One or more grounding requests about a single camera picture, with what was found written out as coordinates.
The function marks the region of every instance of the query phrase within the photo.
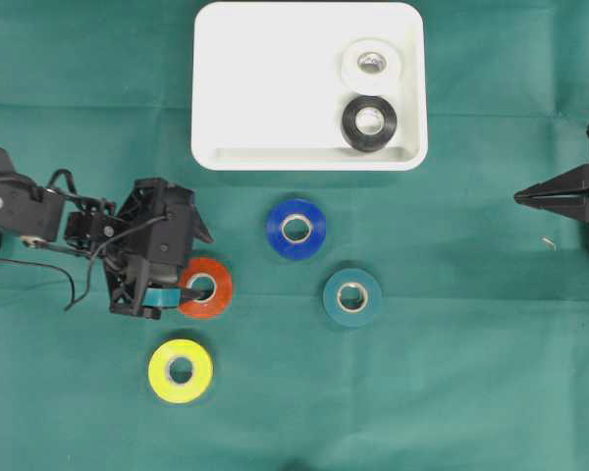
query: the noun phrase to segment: yellow tape roll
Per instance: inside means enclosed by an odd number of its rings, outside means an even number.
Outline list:
[[[191,376],[177,383],[170,375],[170,366],[178,358],[192,365]],[[214,366],[207,350],[192,340],[168,340],[155,350],[148,363],[148,382],[166,402],[181,404],[200,397],[212,381]]]

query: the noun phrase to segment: black tape roll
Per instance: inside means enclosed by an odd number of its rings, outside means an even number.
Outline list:
[[[355,124],[357,114],[365,108],[373,108],[379,111],[384,124],[374,134],[366,134],[358,129]],[[375,152],[380,150],[393,138],[397,130],[397,114],[393,106],[379,96],[358,96],[352,99],[343,112],[342,119],[343,136],[348,144],[361,152]]]

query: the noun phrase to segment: tape roll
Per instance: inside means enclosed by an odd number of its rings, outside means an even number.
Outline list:
[[[177,383],[170,367],[178,358],[191,364],[189,380]],[[155,393],[174,404],[191,402],[199,398],[212,381],[214,366],[207,350],[192,340],[168,340],[155,350],[148,363],[148,382]]]
[[[347,305],[341,301],[345,288],[355,288],[359,303]],[[382,289],[364,270],[347,268],[330,277],[323,290],[323,304],[327,314],[346,327],[362,327],[380,313],[383,306]]]
[[[179,310],[189,317],[208,319],[218,316],[231,304],[234,297],[234,282],[227,267],[213,258],[198,257],[189,261],[181,275],[180,286],[191,288],[199,278],[206,277],[214,284],[207,299],[184,302]]]
[[[292,220],[307,225],[304,238],[294,240],[286,234],[286,224]],[[278,204],[268,215],[266,236],[271,246],[281,256],[290,260],[303,260],[314,255],[325,240],[325,215],[305,199],[289,199]]]
[[[397,114],[393,106],[379,96],[358,96],[343,112],[343,136],[360,152],[380,150],[397,130]]]
[[[402,75],[402,60],[397,50],[378,39],[362,39],[343,54],[343,82],[361,95],[397,93]]]

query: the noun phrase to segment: tape roll center hole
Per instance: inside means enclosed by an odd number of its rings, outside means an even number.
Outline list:
[[[303,243],[312,234],[312,223],[302,214],[292,214],[282,223],[282,235],[290,243]]]
[[[345,283],[338,290],[338,303],[341,308],[349,313],[358,313],[368,303],[369,294],[360,283]]]
[[[366,135],[375,135],[384,128],[384,115],[377,108],[367,106],[355,114],[357,130]]]
[[[195,299],[194,302],[207,302],[214,294],[216,294],[216,280],[214,277],[207,273],[197,273],[196,275],[192,276],[188,281],[186,288],[196,289],[197,291],[202,291],[203,294],[198,299]]]
[[[386,69],[386,59],[377,52],[365,52],[358,57],[357,66],[366,74],[380,74]]]
[[[184,385],[192,377],[192,362],[184,356],[173,359],[168,365],[168,377],[178,385]]]

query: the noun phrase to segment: red tape roll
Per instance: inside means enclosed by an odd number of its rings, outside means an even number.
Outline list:
[[[188,317],[209,319],[222,313],[234,297],[234,282],[227,267],[207,257],[198,257],[189,261],[189,266],[181,275],[179,286],[189,288],[197,278],[207,276],[214,283],[214,292],[202,301],[188,301],[179,306],[179,310]]]

